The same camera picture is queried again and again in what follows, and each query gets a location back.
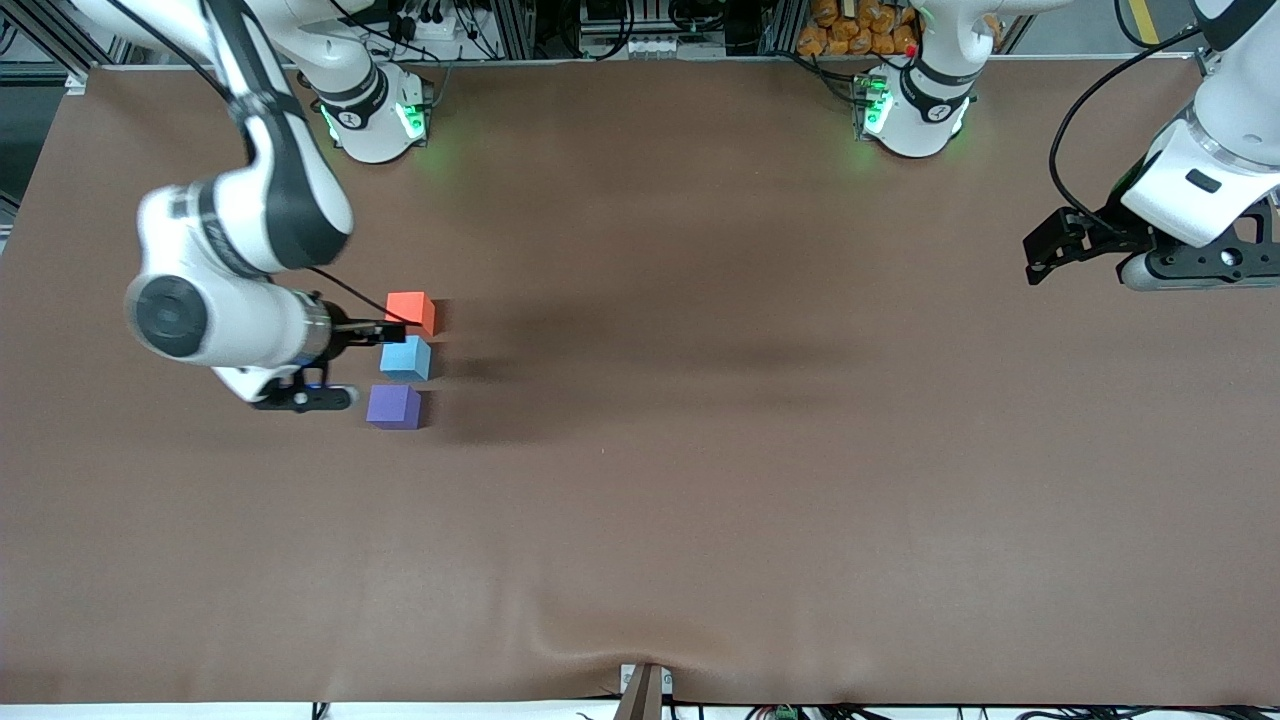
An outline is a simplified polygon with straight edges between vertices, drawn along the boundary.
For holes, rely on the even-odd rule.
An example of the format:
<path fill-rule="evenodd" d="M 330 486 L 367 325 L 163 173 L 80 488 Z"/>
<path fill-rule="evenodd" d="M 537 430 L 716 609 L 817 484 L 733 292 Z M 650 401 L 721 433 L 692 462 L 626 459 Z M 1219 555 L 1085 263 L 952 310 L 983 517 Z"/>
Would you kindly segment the light blue foam cube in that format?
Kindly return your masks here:
<path fill-rule="evenodd" d="M 381 346 L 380 373 L 399 383 L 425 383 L 430 380 L 433 348 L 424 338 L 410 336 L 399 343 Z"/>

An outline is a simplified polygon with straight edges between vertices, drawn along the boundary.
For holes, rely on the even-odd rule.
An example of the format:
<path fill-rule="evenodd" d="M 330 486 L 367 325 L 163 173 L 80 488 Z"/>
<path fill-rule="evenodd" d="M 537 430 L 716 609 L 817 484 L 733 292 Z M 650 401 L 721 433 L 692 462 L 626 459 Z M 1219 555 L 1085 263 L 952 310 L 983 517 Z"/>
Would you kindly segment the orange foam cube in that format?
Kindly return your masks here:
<path fill-rule="evenodd" d="M 406 325 L 407 334 L 431 338 L 436 333 L 436 305 L 424 291 L 389 292 L 384 302 L 385 320 Z"/>

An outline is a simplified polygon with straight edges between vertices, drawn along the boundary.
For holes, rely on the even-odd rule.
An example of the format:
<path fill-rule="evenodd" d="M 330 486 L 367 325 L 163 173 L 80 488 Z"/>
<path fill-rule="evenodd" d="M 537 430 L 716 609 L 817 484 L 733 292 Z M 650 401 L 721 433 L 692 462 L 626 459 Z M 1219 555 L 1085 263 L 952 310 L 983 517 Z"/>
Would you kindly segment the purple foam cube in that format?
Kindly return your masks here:
<path fill-rule="evenodd" d="M 422 395 L 411 386 L 374 384 L 365 420 L 380 430 L 416 430 L 422 423 Z"/>

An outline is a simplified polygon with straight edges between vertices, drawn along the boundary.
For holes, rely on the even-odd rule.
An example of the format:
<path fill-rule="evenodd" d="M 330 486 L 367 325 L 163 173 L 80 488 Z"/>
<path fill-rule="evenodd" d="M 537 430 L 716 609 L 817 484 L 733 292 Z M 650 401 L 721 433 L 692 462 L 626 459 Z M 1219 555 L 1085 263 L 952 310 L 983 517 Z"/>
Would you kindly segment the orange packets heap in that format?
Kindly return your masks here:
<path fill-rule="evenodd" d="M 911 56 L 922 15 L 908 0 L 806 0 L 801 56 Z"/>

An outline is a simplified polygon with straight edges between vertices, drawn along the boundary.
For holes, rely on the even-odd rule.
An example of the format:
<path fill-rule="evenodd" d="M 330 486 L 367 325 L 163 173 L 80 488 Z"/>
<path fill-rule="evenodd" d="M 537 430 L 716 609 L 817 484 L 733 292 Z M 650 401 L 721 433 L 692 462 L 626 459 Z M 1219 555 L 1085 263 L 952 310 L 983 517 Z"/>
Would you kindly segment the brown table mat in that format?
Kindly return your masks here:
<path fill-rule="evenodd" d="M 132 336 L 188 70 L 64 97 L 0 255 L 0 703 L 1280 703 L 1280 288 L 1024 277 L 1101 61 L 902 161 L 785 61 L 456 70 L 332 149 L 334 274 L 445 313 L 428 425 L 259 413 Z"/>

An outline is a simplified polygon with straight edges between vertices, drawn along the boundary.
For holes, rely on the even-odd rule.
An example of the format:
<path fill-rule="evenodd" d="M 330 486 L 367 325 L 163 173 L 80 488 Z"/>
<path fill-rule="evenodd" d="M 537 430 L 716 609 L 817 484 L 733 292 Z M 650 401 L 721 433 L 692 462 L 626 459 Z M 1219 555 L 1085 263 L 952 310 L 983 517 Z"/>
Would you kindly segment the white power strip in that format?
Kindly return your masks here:
<path fill-rule="evenodd" d="M 637 35 L 611 60 L 700 61 L 727 58 L 730 51 L 718 35 Z"/>

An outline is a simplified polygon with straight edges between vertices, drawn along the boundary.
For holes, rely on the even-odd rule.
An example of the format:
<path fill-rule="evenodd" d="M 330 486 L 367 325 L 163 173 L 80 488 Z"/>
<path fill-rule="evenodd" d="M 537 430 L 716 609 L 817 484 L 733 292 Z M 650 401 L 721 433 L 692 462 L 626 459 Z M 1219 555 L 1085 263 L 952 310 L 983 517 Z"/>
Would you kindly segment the wooden post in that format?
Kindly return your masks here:
<path fill-rule="evenodd" d="M 612 720 L 664 720 L 666 698 L 672 694 L 669 671 L 657 664 L 622 665 L 620 692 Z"/>

